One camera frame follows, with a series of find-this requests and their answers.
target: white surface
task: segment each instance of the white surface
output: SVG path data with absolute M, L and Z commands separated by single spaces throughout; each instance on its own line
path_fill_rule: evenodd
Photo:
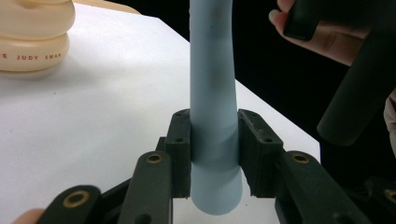
M 46 207 L 63 190 L 106 191 L 131 177 L 170 118 L 189 108 L 189 43 L 162 21 L 76 4 L 71 49 L 41 78 L 0 74 L 0 223 Z M 236 82 L 238 107 L 271 125 L 286 150 L 319 158 L 319 145 Z M 174 223 L 278 223 L 274 200 L 249 196 L 212 217 L 174 200 Z

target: light blue silicone tube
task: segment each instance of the light blue silicone tube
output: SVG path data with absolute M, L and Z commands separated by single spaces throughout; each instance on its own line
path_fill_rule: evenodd
M 242 196 L 233 70 L 232 0 L 190 0 L 191 198 L 224 215 Z

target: white table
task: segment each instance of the white table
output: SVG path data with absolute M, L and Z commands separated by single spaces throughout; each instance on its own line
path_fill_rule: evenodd
M 189 108 L 190 46 L 156 18 L 76 4 L 71 48 L 58 66 L 0 73 L 0 223 L 47 207 L 75 185 L 102 192 L 130 178 L 170 118 Z M 285 143 L 319 160 L 319 144 L 239 82 L 238 107 L 259 113 Z M 273 199 L 249 196 L 212 217 L 174 200 L 174 223 L 278 223 Z

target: hand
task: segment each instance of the hand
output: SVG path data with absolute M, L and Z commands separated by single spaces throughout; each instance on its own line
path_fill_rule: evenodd
M 44 209 L 32 209 L 23 213 L 12 224 L 36 224 L 38 219 L 43 215 Z
M 295 0 L 277 0 L 280 11 L 274 9 L 269 14 L 270 22 L 282 36 L 288 12 L 294 1 Z M 350 66 L 367 35 L 368 31 L 354 30 L 350 27 L 322 21 L 319 23 L 310 41 L 297 40 L 286 36 L 283 37 L 295 45 L 312 50 L 339 63 Z

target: black foam handle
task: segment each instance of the black foam handle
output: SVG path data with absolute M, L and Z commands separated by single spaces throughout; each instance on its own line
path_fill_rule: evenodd
M 396 85 L 395 5 L 365 39 L 318 125 L 330 143 L 354 144 Z

